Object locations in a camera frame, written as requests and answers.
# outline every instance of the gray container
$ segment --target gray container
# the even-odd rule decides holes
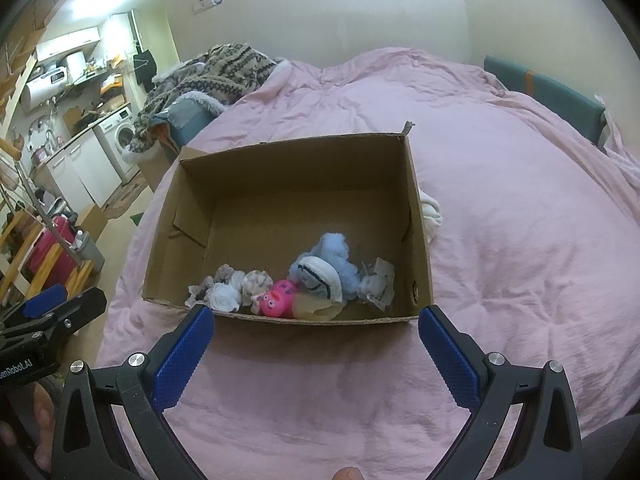
[[[71,245],[71,250],[78,253],[83,260],[91,260],[94,263],[94,268],[91,271],[92,276],[102,270],[104,256],[102,256],[95,242],[91,240],[91,235],[87,231],[78,231],[76,239]]]

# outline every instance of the wall cabinet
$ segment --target wall cabinet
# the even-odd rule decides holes
[[[63,57],[78,50],[82,50],[84,55],[88,56],[99,41],[100,34],[97,27],[78,30],[49,41],[43,41],[36,46],[38,63],[60,61]]]

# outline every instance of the pink rubber toy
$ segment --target pink rubber toy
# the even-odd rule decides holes
[[[297,293],[295,283],[289,280],[275,282],[269,292],[258,298],[260,312],[268,317],[293,317],[293,298]]]

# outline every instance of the washing machine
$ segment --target washing machine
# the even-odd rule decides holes
[[[122,158],[122,150],[133,139],[133,115],[128,106],[111,114],[94,126],[94,132],[100,141],[113,167],[123,184],[131,180],[140,170],[135,164],[129,164]]]

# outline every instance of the blue plush toy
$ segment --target blue plush toy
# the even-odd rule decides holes
[[[298,263],[305,256],[317,256],[330,264],[340,276],[340,284],[342,285],[342,299],[344,302],[355,300],[357,297],[360,279],[358,277],[358,268],[349,263],[349,247],[344,239],[344,235],[340,233],[325,233],[320,237],[318,244],[308,253],[302,253],[289,267],[288,278],[294,283],[300,283],[300,268]]]

